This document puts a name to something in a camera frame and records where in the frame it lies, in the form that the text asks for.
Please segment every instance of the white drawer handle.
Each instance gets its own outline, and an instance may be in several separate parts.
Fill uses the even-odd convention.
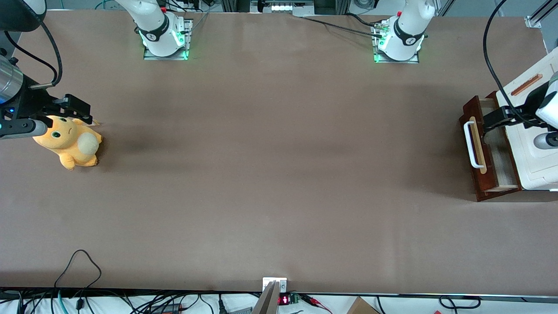
[[[475,160],[475,148],[473,147],[473,141],[471,140],[470,132],[471,128],[469,127],[473,124],[475,124],[474,121],[465,122],[465,124],[463,125],[463,133],[465,133],[465,141],[467,142],[467,150],[469,150],[469,161],[471,162],[471,166],[473,166],[473,168],[482,169],[484,168],[484,166],[477,164],[477,161]]]

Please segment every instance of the brown table surface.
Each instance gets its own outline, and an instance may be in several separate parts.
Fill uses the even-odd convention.
[[[496,89],[486,18],[434,18],[419,65],[281,14],[210,14],[188,61],[143,61],[126,12],[46,23],[64,62],[51,94],[89,102],[106,147],[69,172],[32,139],[0,141],[0,286],[51,286],[83,248],[96,287],[558,294],[557,204],[473,202],[458,118]],[[54,64],[41,30],[20,44]],[[545,49],[510,17],[489,53],[506,84]],[[79,256],[61,285],[94,277]]]

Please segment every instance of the wooden drawer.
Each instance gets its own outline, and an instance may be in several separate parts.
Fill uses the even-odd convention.
[[[486,135],[483,131],[483,116],[496,108],[496,92],[486,98],[475,96],[463,106],[459,119],[478,202],[522,190],[505,130],[498,128]]]

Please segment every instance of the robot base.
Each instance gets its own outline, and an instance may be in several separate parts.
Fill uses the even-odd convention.
[[[188,60],[188,55],[190,53],[190,41],[192,39],[192,26],[193,21],[192,19],[184,19],[182,17],[179,18],[178,24],[178,32],[176,33],[175,39],[180,42],[184,43],[184,45],[179,48],[175,53],[169,56],[156,56],[153,55],[149,49],[144,45],[145,50],[143,51],[143,59],[144,60]]]
[[[378,46],[383,45],[383,40],[385,37],[385,30],[378,31],[375,27],[371,26],[370,30],[373,34],[381,34],[384,36],[383,38],[372,37],[372,51],[374,52],[374,62],[375,63],[407,63],[407,64],[416,64],[419,63],[419,52],[417,51],[415,55],[404,61],[393,60],[386,55],[382,50],[378,48]]]

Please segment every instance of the yellow plush toy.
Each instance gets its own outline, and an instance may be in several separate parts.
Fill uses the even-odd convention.
[[[103,139],[100,134],[84,126],[80,119],[49,118],[52,119],[52,127],[45,134],[33,137],[39,145],[57,153],[60,162],[68,170],[74,170],[76,165],[97,165],[95,153]]]

